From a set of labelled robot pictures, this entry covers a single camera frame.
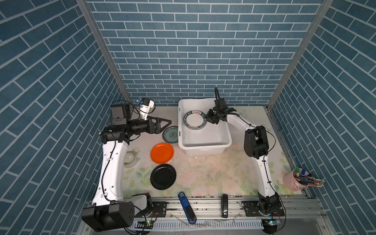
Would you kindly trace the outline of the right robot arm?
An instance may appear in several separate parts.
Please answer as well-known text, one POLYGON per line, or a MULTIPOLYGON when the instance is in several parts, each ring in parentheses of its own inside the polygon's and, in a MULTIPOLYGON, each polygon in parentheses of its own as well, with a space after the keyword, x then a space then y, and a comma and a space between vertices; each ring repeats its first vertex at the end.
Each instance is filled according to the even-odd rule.
POLYGON ((280 197, 275 190, 268 163, 269 142, 264 126, 253 126, 234 108, 227 106, 210 109, 206 120, 212 124, 225 121, 244 134, 244 152, 249 156, 258 174, 258 209, 261 214, 269 215, 282 206, 280 197))

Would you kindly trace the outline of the green blue floral plate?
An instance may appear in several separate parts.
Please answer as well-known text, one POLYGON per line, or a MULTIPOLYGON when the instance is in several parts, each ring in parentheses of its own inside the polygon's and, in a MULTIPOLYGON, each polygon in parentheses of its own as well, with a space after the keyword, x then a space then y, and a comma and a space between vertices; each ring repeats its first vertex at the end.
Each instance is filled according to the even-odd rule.
POLYGON ((163 131, 163 140, 168 144, 175 144, 178 143, 178 135, 178 126, 171 126, 163 131))

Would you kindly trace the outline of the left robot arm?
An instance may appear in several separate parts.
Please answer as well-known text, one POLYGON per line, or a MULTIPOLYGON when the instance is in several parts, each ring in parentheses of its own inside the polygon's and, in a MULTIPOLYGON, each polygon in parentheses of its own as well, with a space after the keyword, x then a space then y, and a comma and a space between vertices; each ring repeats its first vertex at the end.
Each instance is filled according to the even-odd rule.
POLYGON ((165 118, 151 117, 155 102, 147 98, 142 98, 138 106, 126 100, 122 104, 116 101, 110 109, 111 124, 100 134, 103 160, 99 184, 91 206, 82 210, 82 220, 96 232, 129 228, 137 214, 146 218, 147 213, 154 211, 148 193, 124 200, 125 156, 133 135, 159 134, 172 123, 165 118))

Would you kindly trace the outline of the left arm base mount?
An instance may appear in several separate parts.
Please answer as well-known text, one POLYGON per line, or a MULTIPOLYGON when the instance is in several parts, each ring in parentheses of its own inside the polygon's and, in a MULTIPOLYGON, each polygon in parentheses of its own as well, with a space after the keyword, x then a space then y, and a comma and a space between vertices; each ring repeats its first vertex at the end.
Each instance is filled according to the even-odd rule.
POLYGON ((142 209, 144 214, 149 217, 151 213, 156 213, 154 217, 161 218, 166 216, 167 202, 166 201, 152 201, 150 202, 133 202, 133 204, 142 209))

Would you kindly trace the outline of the green rimmed white plate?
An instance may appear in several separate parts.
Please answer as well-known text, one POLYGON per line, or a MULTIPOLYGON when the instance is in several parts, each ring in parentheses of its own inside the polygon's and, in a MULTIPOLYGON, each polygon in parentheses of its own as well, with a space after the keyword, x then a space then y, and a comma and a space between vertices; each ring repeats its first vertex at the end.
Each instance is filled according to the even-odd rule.
POLYGON ((186 127, 190 130, 200 130, 205 127, 205 125, 200 125, 200 126, 191 126, 191 125, 186 125, 186 127))
POLYGON ((185 126, 186 125, 191 125, 191 126, 206 125, 207 124, 206 114, 199 110, 188 111, 183 116, 183 122, 185 126))

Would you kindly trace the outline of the orange plastic plate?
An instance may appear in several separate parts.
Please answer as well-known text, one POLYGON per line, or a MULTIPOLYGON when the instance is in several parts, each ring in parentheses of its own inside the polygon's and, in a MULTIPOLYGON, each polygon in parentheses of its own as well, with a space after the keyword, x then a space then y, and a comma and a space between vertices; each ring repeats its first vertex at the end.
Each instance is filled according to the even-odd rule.
POLYGON ((168 143, 159 143, 155 145, 150 153, 151 160, 157 164, 167 163, 172 159, 173 155, 173 146, 168 143))

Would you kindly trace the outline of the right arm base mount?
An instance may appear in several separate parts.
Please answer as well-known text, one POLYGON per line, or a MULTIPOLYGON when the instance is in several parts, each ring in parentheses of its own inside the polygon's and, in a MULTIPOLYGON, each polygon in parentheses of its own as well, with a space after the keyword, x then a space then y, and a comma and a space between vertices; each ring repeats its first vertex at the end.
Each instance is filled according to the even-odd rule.
POLYGON ((274 201, 261 200, 261 201, 241 201, 241 207, 245 211, 247 217, 270 217, 275 216, 285 216, 285 210, 279 199, 274 201))

